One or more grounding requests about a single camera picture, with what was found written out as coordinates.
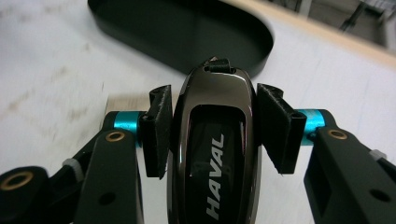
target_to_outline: white table surface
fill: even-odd
[[[232,3],[275,37],[254,85],[279,87],[294,108],[330,110],[341,128],[396,163],[395,57],[280,8]],[[107,97],[130,96],[133,109],[147,110],[150,90],[172,84],[175,103],[184,78],[104,35],[86,1],[0,1],[0,173],[38,165],[53,175],[98,132]],[[296,174],[284,176],[263,153],[257,223],[313,223],[303,183],[310,151],[303,147]],[[146,223],[167,223],[166,180],[142,181]]]

